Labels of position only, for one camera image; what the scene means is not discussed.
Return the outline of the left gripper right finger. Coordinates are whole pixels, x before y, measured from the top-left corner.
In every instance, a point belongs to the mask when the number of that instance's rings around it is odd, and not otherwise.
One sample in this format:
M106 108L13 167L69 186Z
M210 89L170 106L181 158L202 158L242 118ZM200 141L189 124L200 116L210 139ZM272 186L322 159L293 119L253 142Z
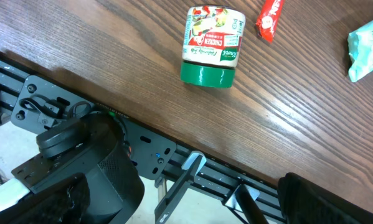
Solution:
M287 223L373 224L373 213L292 172L279 179L278 199Z

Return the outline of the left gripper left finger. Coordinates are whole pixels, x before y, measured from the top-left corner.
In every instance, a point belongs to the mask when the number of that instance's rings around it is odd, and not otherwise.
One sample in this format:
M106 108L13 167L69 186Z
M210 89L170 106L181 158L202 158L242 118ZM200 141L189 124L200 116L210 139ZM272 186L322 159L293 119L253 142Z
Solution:
M89 205L87 178L76 173L1 211L0 224L81 223Z

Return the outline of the teal tissue packet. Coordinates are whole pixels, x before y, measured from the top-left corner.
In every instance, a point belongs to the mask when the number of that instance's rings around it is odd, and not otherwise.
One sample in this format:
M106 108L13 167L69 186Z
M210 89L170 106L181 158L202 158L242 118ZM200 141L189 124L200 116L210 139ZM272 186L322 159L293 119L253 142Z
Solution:
M349 33L347 42L352 62L348 75L355 83L373 71L373 20Z

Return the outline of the red sachet stick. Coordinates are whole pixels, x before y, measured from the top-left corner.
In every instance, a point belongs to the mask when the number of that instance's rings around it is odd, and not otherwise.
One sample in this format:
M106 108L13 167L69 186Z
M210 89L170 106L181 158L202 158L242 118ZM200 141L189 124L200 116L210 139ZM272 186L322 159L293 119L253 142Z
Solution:
M273 42L284 0L266 0L256 22L258 35L269 43Z

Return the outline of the green lid jar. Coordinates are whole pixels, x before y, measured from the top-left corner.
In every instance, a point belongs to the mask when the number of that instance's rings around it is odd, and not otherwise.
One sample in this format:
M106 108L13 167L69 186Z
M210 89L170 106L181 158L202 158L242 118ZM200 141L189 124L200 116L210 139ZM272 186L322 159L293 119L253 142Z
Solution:
M203 87L230 88L244 27L245 15L230 7L191 7L185 25L180 79Z

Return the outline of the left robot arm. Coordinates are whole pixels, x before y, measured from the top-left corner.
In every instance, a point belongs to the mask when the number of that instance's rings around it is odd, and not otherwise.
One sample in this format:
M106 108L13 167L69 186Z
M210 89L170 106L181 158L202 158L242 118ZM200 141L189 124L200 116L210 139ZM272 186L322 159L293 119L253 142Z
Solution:
M294 174L277 187L130 120L103 113L37 133L40 152L0 187L0 223L125 223L143 178L173 186L154 209L165 223L189 189L216 198L244 223L373 223L368 212Z

